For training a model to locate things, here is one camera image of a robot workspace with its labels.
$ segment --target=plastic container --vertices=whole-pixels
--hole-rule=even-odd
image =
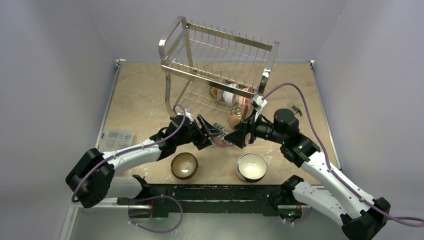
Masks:
[[[98,143],[98,151],[102,153],[125,149],[133,144],[133,140],[133,130],[120,128],[107,129],[101,135]]]

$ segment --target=marble surface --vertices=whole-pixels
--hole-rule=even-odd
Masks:
[[[209,64],[213,69],[220,67],[212,63]],[[171,82],[171,104],[173,104],[187,80],[172,76]],[[337,166],[315,79],[309,64],[274,64],[265,92],[283,82],[294,83],[302,90],[314,127],[328,150],[331,162]],[[189,86],[190,89],[193,89],[193,92],[204,93],[204,96],[209,96],[207,95],[207,86],[194,85],[193,88]],[[201,96],[197,96],[197,98],[185,96],[188,99],[182,98],[180,101],[184,107],[193,108],[196,115],[201,114],[211,124],[220,123],[228,127],[228,113],[207,106],[211,104],[220,108],[221,103],[211,102],[206,97],[202,99]],[[273,113],[277,109],[291,109],[293,105],[300,108],[304,113],[303,116],[297,115],[300,131],[317,143],[309,126],[302,99],[295,88],[291,86],[282,87],[270,95],[267,100],[268,105],[262,114],[270,120],[273,119]],[[116,83],[104,129],[134,130],[133,145],[135,145],[148,139],[160,128],[168,126],[169,123],[169,115],[165,107],[165,74],[162,72],[161,65],[157,62],[124,63]],[[174,156],[183,152],[192,153],[199,162],[196,175],[187,180],[175,178],[170,170]],[[259,138],[253,145],[248,145],[244,149],[239,149],[236,146],[227,148],[210,146],[198,151],[193,144],[186,144],[178,147],[176,153],[166,159],[134,167],[123,175],[145,176],[148,183],[244,184],[236,175],[236,162],[244,153],[259,154],[267,163],[268,169],[265,177],[256,184],[281,184],[291,175],[298,175],[312,185],[319,184],[308,173],[287,161],[280,152],[280,145]]]

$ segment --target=brown bowl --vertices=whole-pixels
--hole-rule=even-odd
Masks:
[[[182,152],[173,158],[170,168],[174,177],[186,180],[197,173],[199,162],[193,154]]]

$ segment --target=white wall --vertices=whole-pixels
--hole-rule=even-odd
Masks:
[[[115,58],[158,61],[159,40],[178,15],[280,42],[277,61],[317,57],[348,0],[87,0]]]
[[[114,75],[84,0],[0,3],[0,235],[57,239]]]
[[[424,218],[424,2],[350,0],[314,66],[343,171]],[[376,240],[423,239],[390,222]]]

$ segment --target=metal dish rack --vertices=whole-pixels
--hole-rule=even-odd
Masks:
[[[174,34],[180,25],[181,32]],[[175,116],[171,105],[171,75],[187,79],[175,104],[192,109],[192,114],[198,114],[199,109],[228,113],[233,106],[223,99],[214,99],[209,94],[211,88],[249,99],[255,94],[262,95],[279,45],[277,41],[271,45],[269,41],[263,43],[262,39],[249,39],[247,35],[221,31],[219,27],[188,23],[184,16],[178,16],[159,42],[169,116]],[[228,86],[230,83],[236,83],[237,87]]]

